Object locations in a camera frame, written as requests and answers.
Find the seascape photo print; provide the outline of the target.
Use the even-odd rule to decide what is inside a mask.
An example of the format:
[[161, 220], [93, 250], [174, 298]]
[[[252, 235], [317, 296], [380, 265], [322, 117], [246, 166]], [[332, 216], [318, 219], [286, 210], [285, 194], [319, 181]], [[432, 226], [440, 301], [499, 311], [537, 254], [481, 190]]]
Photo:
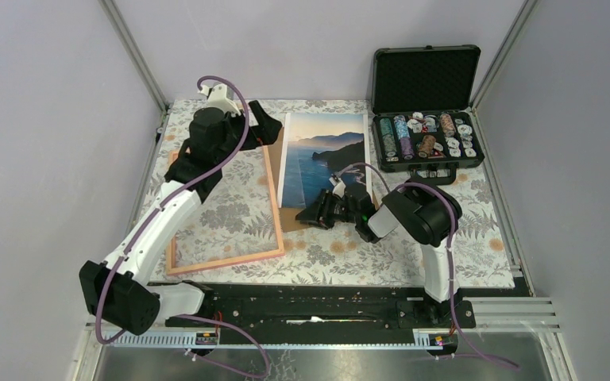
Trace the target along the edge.
[[350, 164], [369, 162], [366, 114], [288, 113], [285, 117], [278, 202], [303, 209], [320, 190], [330, 190], [330, 177]]

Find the pink wooden picture frame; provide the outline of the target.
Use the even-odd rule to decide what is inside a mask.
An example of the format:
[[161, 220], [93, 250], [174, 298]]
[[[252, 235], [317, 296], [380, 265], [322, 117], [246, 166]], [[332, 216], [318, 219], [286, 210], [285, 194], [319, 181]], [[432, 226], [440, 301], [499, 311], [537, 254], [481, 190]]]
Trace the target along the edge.
[[266, 147], [239, 152], [222, 180], [165, 249], [170, 276], [232, 267], [285, 254], [276, 186]]

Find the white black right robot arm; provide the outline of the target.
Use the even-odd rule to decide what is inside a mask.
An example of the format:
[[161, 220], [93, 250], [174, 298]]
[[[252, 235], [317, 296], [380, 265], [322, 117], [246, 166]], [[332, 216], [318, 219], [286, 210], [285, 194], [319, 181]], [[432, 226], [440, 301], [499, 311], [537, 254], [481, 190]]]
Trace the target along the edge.
[[331, 190], [323, 189], [295, 219], [320, 229], [332, 229], [338, 222], [355, 225], [365, 242], [376, 243], [401, 227], [423, 250], [424, 290], [431, 300], [423, 307], [428, 323], [443, 327], [455, 316], [450, 301], [457, 293], [452, 243], [462, 209], [438, 182], [413, 175], [390, 190], [377, 206], [364, 185], [346, 186], [335, 180]]

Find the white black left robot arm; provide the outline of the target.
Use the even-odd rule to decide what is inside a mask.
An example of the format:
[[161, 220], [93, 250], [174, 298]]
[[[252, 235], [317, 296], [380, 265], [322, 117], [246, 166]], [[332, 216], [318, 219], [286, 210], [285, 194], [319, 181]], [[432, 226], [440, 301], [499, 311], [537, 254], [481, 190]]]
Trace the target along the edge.
[[122, 243], [79, 271], [87, 310], [95, 324], [107, 321], [121, 333], [141, 335], [159, 321], [184, 314], [197, 326], [214, 318], [214, 305], [193, 282], [149, 287], [160, 257], [180, 226], [209, 198], [222, 167], [239, 151], [276, 142], [282, 129], [257, 101], [234, 114], [220, 106], [194, 113], [189, 137], [164, 175], [148, 211]]

